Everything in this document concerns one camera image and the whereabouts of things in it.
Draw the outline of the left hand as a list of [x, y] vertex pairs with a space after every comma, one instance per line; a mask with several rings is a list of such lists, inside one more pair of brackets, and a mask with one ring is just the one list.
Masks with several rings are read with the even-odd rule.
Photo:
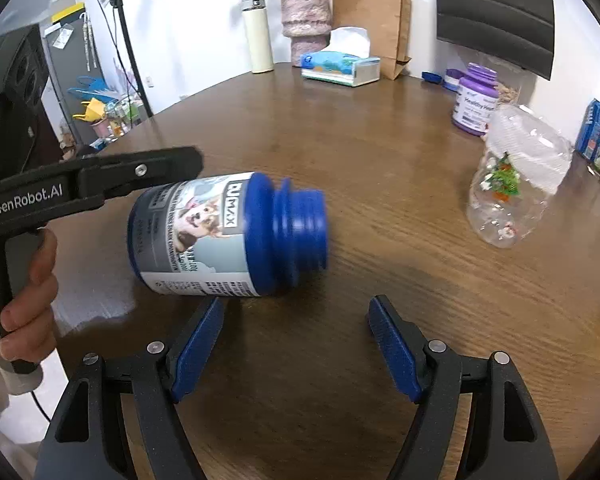
[[38, 364], [56, 349], [52, 303], [58, 294], [57, 238], [49, 229], [41, 233], [42, 245], [29, 264], [27, 284], [1, 314], [6, 335], [0, 340], [0, 355], [7, 362]]

